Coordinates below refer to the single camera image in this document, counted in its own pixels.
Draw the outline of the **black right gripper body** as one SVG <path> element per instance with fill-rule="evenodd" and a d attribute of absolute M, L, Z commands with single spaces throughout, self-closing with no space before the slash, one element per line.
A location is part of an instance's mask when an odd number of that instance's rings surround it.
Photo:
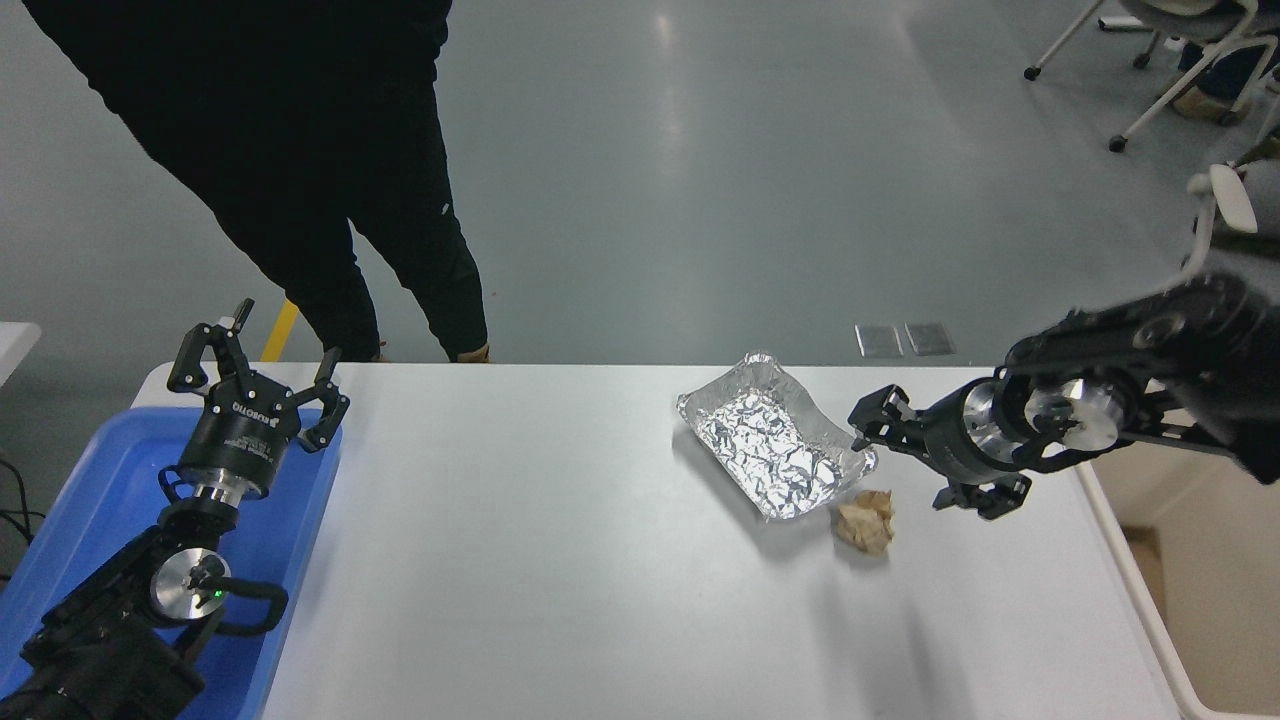
<path fill-rule="evenodd" d="M 1001 468 L 970 437 L 969 400 L 978 392 L 978 419 L 989 414 L 991 386 L 963 386 L 933 404 L 922 415 L 927 462 L 951 484 L 982 486 L 1001 475 Z"/>

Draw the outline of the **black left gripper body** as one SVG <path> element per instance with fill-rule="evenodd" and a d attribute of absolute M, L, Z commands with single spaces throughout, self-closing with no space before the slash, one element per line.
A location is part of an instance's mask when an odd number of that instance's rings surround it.
<path fill-rule="evenodd" d="M 178 461 L 179 483 L 268 497 L 301 429 L 292 395 L 292 388 L 261 374 L 214 384 Z"/>

